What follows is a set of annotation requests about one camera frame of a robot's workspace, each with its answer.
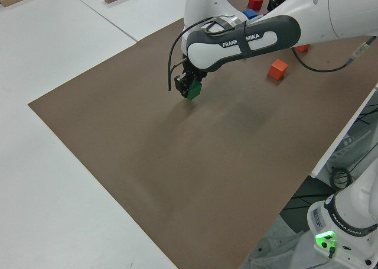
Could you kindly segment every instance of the brown mat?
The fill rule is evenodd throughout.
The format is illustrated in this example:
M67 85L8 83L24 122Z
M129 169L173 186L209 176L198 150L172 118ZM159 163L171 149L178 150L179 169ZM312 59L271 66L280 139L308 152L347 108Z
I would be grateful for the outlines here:
M231 2L244 9L247 0ZM166 87L182 27L30 107L179 269L235 269L374 88L377 53L332 74L305 70L289 50L236 61L209 74L189 102ZM360 43L319 44L304 59L335 67ZM277 58L289 64L281 82L266 77Z

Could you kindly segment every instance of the orange cube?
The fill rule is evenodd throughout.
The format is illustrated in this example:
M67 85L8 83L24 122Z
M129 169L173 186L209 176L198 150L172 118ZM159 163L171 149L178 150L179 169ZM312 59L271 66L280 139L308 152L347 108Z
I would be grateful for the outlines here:
M304 46L297 46L295 49L302 53L306 52L309 49L309 44L306 44Z
M280 81L283 78L288 67L289 65L287 65L285 62L277 59L271 65L271 68L268 71L268 76L276 79L277 81Z

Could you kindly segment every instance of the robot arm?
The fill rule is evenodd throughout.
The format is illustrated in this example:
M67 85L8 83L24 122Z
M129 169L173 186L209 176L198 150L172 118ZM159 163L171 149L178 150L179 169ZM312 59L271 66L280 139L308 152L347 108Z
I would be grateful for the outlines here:
M214 19L182 37L187 63L175 85L185 98L193 83L230 61L304 44L376 35L378 0L286 0L252 20L226 0L187 0L185 27L206 17Z

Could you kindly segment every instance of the green light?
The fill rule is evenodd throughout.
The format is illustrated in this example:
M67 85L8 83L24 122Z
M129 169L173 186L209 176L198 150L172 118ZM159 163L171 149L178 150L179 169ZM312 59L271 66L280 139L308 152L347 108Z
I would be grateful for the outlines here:
M334 236L335 235L335 232L333 231L328 231L328 232L323 232L322 234L317 234L315 236L316 239L322 239L322 238L325 238L326 236Z

